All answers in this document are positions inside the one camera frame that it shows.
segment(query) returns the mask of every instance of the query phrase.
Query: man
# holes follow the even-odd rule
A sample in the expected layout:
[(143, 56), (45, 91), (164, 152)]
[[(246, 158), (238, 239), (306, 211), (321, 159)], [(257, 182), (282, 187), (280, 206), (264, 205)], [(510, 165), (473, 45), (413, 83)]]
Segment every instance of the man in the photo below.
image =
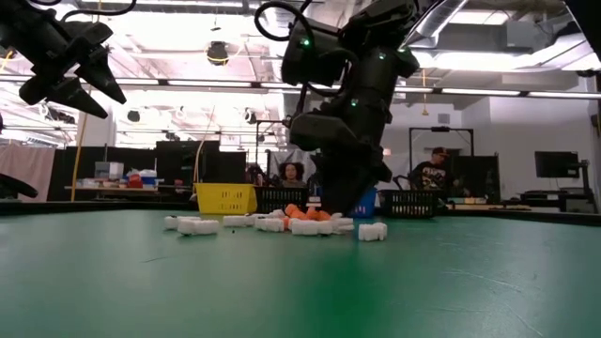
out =
[(453, 175), (444, 167), (449, 157), (447, 149), (442, 146), (432, 150), (430, 161), (423, 161), (409, 174), (412, 189), (436, 190), (448, 192), (453, 186), (459, 184)]

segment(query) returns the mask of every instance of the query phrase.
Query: black basket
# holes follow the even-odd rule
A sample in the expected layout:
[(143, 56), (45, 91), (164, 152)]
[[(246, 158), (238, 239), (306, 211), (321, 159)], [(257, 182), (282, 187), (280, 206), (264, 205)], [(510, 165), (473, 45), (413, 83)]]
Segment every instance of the black basket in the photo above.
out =
[(429, 219), (436, 215), (437, 192), (380, 191), (382, 215), (391, 218)]
[(305, 209), (309, 190), (305, 188), (254, 187), (256, 192), (256, 212), (270, 213), (276, 209), (285, 209), (289, 204)]

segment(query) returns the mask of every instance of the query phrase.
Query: yellow basket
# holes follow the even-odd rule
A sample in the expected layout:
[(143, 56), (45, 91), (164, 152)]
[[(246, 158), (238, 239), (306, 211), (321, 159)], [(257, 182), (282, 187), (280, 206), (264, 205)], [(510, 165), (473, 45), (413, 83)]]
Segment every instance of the yellow basket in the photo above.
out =
[(252, 184), (196, 183), (201, 214), (244, 215), (256, 211)]

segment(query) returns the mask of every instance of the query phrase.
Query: green tabletop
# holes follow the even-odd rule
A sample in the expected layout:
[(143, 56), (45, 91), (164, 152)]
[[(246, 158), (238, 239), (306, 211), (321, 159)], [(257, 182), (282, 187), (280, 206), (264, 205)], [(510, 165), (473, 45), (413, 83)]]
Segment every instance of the green tabletop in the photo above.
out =
[(168, 214), (0, 218), (0, 337), (601, 334), (601, 229), (441, 217), (385, 220), (383, 242), (183, 238)]

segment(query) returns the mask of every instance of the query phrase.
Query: cap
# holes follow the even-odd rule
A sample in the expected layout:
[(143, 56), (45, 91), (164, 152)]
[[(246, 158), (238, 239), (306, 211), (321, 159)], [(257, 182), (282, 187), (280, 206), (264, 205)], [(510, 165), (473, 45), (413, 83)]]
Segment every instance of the cap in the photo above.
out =
[(449, 156), (449, 153), (447, 152), (446, 148), (442, 146), (437, 146), (434, 149), (432, 149), (432, 155)]

